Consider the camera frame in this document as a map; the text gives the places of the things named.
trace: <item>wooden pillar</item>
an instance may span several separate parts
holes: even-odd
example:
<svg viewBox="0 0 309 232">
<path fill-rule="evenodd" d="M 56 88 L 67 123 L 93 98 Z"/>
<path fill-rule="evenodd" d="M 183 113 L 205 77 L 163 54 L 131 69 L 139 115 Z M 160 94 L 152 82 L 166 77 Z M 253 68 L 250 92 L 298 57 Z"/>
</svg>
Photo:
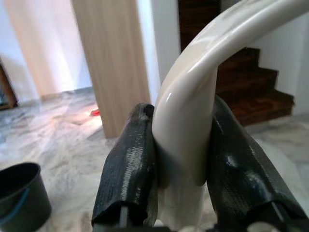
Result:
<svg viewBox="0 0 309 232">
<path fill-rule="evenodd" d="M 135 0 L 72 0 L 107 138 L 129 112 L 150 102 Z"/>
</svg>

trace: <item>white curved tube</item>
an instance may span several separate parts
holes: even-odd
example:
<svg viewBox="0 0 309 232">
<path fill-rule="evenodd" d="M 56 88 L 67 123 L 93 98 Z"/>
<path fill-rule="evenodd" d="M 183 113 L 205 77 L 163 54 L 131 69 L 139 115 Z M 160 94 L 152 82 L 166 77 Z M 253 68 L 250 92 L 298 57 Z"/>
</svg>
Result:
<svg viewBox="0 0 309 232">
<path fill-rule="evenodd" d="M 159 196 L 159 218 L 172 230 L 199 219 L 218 65 L 307 11 L 309 0 L 243 0 L 209 23 L 167 74 L 152 131 L 168 181 Z"/>
</svg>

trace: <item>red object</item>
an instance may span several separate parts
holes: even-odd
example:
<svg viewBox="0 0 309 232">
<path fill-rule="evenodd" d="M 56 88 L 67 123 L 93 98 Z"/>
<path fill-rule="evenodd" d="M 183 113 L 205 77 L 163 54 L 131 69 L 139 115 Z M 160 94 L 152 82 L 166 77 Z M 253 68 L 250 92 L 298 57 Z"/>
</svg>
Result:
<svg viewBox="0 0 309 232">
<path fill-rule="evenodd" d="M 91 111 L 90 116 L 100 116 L 100 110 L 96 109 L 96 110 Z"/>
</svg>

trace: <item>blue handle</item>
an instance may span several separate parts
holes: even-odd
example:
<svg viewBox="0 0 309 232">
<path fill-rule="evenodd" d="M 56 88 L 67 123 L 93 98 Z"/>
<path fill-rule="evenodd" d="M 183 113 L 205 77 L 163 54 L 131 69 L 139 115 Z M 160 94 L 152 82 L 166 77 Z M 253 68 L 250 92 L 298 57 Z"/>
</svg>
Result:
<svg viewBox="0 0 309 232">
<path fill-rule="evenodd" d="M 7 215 L 5 215 L 4 217 L 0 217 L 0 225 L 7 223 L 8 221 L 10 221 L 12 218 L 14 218 L 14 216 L 18 213 L 18 211 L 20 210 L 20 208 L 23 206 L 23 204 L 26 201 L 27 196 L 29 195 L 29 189 L 27 188 L 24 192 L 23 195 L 20 197 L 19 201 L 17 202 L 17 204 L 15 205 L 15 207 L 12 209 L 12 211 L 10 213 L 8 213 Z"/>
</svg>

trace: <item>black wrapping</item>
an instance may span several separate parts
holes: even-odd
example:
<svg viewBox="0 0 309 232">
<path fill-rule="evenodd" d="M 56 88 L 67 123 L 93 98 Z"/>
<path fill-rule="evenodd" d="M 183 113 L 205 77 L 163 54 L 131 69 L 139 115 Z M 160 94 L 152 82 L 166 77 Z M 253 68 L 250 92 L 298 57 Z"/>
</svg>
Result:
<svg viewBox="0 0 309 232">
<path fill-rule="evenodd" d="M 216 97 L 207 163 L 207 185 L 218 224 L 245 223 L 247 214 L 270 201 L 306 218 L 271 161 Z"/>
<path fill-rule="evenodd" d="M 133 225 L 153 225 L 157 216 L 157 174 L 151 132 L 154 107 L 137 105 L 109 153 L 93 209 L 92 223 L 113 225 L 129 207 Z"/>
</svg>

